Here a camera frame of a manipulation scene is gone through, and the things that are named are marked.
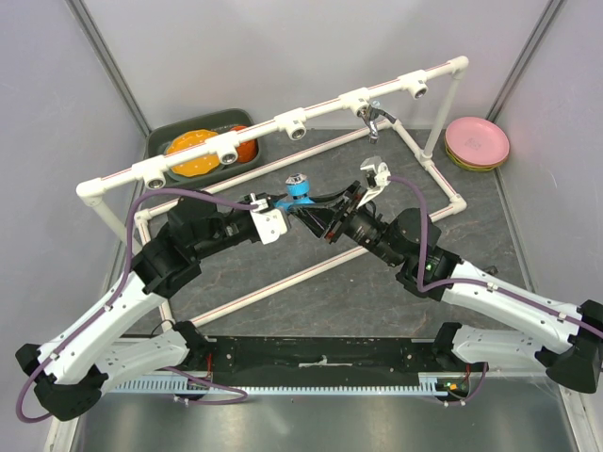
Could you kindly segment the blue plastic faucet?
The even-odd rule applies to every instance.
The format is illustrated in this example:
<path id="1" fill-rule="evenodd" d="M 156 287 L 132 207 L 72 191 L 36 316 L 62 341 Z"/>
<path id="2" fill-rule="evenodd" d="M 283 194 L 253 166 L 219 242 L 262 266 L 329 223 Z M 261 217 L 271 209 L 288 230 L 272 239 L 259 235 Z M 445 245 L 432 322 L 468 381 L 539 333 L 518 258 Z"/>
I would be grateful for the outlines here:
<path id="1" fill-rule="evenodd" d="M 312 203 L 309 196 L 310 183 L 305 174 L 295 173 L 290 175 L 286 181 L 287 196 L 293 200 L 293 205 L 290 208 L 290 212 L 294 209 Z"/>

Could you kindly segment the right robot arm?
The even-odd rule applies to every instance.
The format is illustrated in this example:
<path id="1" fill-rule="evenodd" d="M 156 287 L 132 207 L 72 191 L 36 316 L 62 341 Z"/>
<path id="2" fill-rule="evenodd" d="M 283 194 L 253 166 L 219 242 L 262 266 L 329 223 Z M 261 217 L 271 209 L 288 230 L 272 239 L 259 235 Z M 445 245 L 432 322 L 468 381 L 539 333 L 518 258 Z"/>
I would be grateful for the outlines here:
<path id="1" fill-rule="evenodd" d="M 387 223 L 361 202 L 359 183 L 336 195 L 294 204 L 290 214 L 316 237 L 329 243 L 341 236 L 396 266 L 396 279 L 420 298 L 444 301 L 495 319 L 519 332 L 515 341 L 486 345 L 478 335 L 465 340 L 459 324 L 441 327 L 432 346 L 433 363 L 453 370 L 461 363 L 492 363 L 496 353 L 527 353 L 546 375 L 584 394 L 596 392 L 602 367 L 602 306 L 588 299 L 580 305 L 538 296 L 504 282 L 458 254 L 444 250 L 441 234 L 416 185 L 407 182 L 418 206 L 406 208 Z"/>

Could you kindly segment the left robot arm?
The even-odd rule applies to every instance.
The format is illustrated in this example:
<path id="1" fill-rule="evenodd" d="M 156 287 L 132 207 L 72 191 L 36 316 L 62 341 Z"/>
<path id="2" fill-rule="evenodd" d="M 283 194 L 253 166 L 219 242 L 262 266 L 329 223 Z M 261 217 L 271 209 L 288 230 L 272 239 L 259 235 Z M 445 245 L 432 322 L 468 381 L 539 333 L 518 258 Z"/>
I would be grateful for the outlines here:
<path id="1" fill-rule="evenodd" d="M 244 241 L 272 243 L 288 229 L 279 195 L 250 194 L 232 202 L 182 188 L 159 192 L 176 197 L 172 217 L 140 252 L 126 253 L 121 278 L 55 339 L 17 350 L 17 362 L 28 376 L 16 405 L 22 422 L 35 421 L 23 411 L 29 390 L 47 417 L 69 421 L 126 381 L 178 365 L 199 369 L 206 360 L 206 341 L 189 321 L 121 350 L 111 346 L 197 278 L 204 258 Z"/>

